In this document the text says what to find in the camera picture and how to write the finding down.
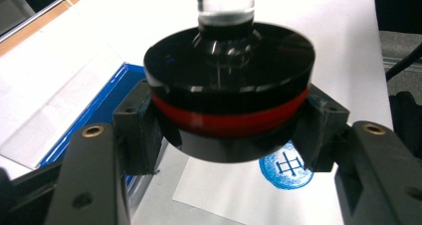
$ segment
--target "transparent cylinder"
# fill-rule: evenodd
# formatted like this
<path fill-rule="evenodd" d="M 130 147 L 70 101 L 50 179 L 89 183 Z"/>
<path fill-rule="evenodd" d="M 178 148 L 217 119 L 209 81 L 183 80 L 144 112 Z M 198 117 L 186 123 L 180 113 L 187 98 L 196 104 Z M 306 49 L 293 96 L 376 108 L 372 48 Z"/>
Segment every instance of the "transparent cylinder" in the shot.
<path fill-rule="evenodd" d="M 254 0 L 198 0 L 198 21 L 217 27 L 252 21 L 254 4 Z"/>

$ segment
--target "white table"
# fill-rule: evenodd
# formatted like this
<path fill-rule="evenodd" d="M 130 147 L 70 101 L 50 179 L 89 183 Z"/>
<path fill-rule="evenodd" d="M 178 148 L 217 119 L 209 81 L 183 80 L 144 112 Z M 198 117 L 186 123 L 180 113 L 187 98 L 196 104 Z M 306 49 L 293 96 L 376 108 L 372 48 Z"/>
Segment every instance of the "white table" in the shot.
<path fill-rule="evenodd" d="M 0 58 L 0 74 L 31 72 L 29 81 L 32 74 L 40 75 L 40 81 L 62 77 L 40 86 L 40 96 L 25 95 L 31 90 L 24 87 L 20 101 L 2 101 L 2 129 L 9 124 L 13 128 L 0 141 L 0 166 L 6 167 L 12 177 L 37 167 L 42 154 L 123 61 L 142 65 L 150 45 L 196 26 L 196 0 L 81 0 L 74 8 L 76 16 L 68 13 L 73 18 L 58 18 Z M 316 49 L 313 83 L 350 110 L 350 123 L 364 119 L 392 127 L 373 0 L 256 0 L 256 21 L 287 27 L 309 38 Z M 91 28 L 77 39 L 66 35 L 61 36 L 63 40 L 55 38 L 60 36 L 56 30 L 77 27 L 84 32 L 86 26 Z M 54 46 L 45 35 L 55 38 Z M 56 65 L 60 68 L 34 63 L 46 57 L 42 53 L 28 59 L 28 52 L 40 45 L 55 51 L 55 60 L 65 63 Z M 31 89 L 33 85 L 25 85 L 28 80 L 16 77 L 7 85 L 0 81 L 3 97 L 7 97 L 6 86 Z M 42 100 L 34 104 L 25 101 L 39 98 Z M 20 110 L 16 103 L 35 108 L 23 117 L 14 116 L 13 112 Z M 9 108 L 14 108 L 13 112 L 5 114 Z M 39 129 L 40 125 L 49 127 Z M 31 138 L 22 135 L 34 131 L 37 134 Z M 236 224 L 171 200 L 187 159 L 173 148 L 166 151 L 161 172 L 152 179 L 132 218 L 134 224 Z"/>

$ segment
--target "printed symbol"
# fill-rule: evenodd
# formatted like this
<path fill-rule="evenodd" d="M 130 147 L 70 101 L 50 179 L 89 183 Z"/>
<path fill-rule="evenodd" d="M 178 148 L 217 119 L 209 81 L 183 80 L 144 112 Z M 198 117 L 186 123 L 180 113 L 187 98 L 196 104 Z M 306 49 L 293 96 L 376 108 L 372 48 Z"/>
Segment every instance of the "printed symbol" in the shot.
<path fill-rule="evenodd" d="M 279 151 L 260 159 L 261 172 L 274 186 L 296 189 L 307 185 L 314 174 L 304 169 L 304 161 L 289 141 Z"/>

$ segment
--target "red ring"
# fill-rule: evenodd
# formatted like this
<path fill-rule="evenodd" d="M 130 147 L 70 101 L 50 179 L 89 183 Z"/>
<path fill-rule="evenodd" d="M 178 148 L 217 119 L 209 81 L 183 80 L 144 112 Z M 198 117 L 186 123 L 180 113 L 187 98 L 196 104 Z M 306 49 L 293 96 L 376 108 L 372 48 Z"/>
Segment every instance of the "red ring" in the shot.
<path fill-rule="evenodd" d="M 244 114 L 209 114 L 174 107 L 151 90 L 155 105 L 179 127 L 206 135 L 223 137 L 254 135 L 271 130 L 288 121 L 305 100 L 310 88 L 285 104 L 261 112 Z"/>

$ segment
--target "wooden edge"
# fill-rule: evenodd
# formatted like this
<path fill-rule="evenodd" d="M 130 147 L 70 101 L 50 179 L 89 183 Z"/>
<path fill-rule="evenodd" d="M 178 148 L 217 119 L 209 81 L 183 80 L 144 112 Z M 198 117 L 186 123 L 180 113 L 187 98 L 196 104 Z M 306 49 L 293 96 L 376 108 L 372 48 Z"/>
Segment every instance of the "wooden edge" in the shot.
<path fill-rule="evenodd" d="M 70 0 L 73 4 L 79 2 L 80 0 Z M 69 4 L 67 1 L 64 1 L 57 5 L 55 8 L 40 16 L 38 19 L 34 20 L 31 24 L 21 29 L 16 34 L 12 35 L 10 38 L 6 39 L 0 44 L 0 57 L 5 55 L 11 49 L 25 41 L 34 33 L 38 32 L 41 28 L 46 26 L 48 23 L 59 17 L 62 13 L 68 10 Z"/>

